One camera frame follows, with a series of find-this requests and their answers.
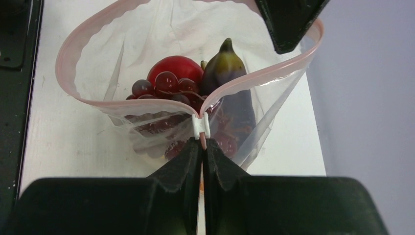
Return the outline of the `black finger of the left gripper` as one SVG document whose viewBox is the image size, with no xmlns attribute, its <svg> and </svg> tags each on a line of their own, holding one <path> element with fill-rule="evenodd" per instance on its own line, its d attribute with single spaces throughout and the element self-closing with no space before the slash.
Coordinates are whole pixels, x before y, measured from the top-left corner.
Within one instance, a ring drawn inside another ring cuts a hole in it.
<svg viewBox="0 0 415 235">
<path fill-rule="evenodd" d="M 277 54 L 295 49 L 329 0 L 255 0 Z"/>
</svg>

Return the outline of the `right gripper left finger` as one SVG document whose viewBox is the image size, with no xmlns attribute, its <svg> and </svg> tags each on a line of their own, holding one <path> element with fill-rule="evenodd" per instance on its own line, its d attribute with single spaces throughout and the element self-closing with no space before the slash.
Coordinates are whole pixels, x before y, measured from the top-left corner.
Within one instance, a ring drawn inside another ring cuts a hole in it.
<svg viewBox="0 0 415 235">
<path fill-rule="evenodd" d="M 5 235 L 194 235 L 202 147 L 181 152 L 145 178 L 43 178 L 32 182 Z"/>
</svg>

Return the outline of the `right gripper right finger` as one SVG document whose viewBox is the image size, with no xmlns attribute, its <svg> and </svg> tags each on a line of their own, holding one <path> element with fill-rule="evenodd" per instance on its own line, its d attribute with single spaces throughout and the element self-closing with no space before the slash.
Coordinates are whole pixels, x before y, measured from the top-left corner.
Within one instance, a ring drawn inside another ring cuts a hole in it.
<svg viewBox="0 0 415 235">
<path fill-rule="evenodd" d="M 207 140 L 208 235 L 386 235 L 365 187 L 347 177 L 253 176 Z"/>
</svg>

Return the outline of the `dark red grape bunch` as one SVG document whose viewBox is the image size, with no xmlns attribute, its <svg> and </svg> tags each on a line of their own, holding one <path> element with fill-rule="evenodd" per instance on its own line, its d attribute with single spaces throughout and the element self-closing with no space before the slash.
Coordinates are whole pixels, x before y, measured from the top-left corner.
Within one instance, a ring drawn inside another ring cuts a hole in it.
<svg viewBox="0 0 415 235">
<path fill-rule="evenodd" d="M 166 99 L 190 105 L 200 111 L 206 95 L 201 95 L 200 84 L 189 78 L 177 79 L 171 72 L 161 72 L 154 85 L 149 81 L 138 80 L 132 87 L 132 94 L 127 99 Z M 218 113 L 221 102 L 207 108 L 206 112 L 211 126 L 211 138 L 215 139 L 225 155 L 232 159 L 237 152 L 236 144 L 217 132 L 213 115 Z M 184 112 L 148 113 L 127 115 L 126 119 L 134 127 L 130 130 L 133 151 L 150 158 L 171 160 L 178 156 L 186 142 L 192 137 L 193 127 L 189 114 Z"/>
</svg>

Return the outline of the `purple eggplant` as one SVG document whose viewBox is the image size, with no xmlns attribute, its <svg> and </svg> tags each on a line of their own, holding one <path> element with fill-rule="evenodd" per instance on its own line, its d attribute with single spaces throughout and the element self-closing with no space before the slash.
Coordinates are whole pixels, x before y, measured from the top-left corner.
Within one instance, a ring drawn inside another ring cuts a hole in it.
<svg viewBox="0 0 415 235">
<path fill-rule="evenodd" d="M 201 95 L 209 96 L 213 103 L 221 102 L 213 115 L 217 132 L 242 147 L 256 126 L 256 117 L 250 88 L 246 81 L 247 69 L 226 38 L 217 53 L 204 65 Z"/>
</svg>

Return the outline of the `clear zip top bag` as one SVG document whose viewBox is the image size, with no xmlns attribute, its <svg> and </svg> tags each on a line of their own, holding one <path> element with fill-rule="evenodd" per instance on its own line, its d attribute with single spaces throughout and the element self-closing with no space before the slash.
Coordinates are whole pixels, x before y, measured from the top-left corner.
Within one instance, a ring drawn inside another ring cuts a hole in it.
<svg viewBox="0 0 415 235">
<path fill-rule="evenodd" d="M 106 114 L 159 168 L 186 141 L 217 141 L 243 169 L 322 42 L 325 0 L 118 0 L 79 25 L 60 87 Z"/>
</svg>

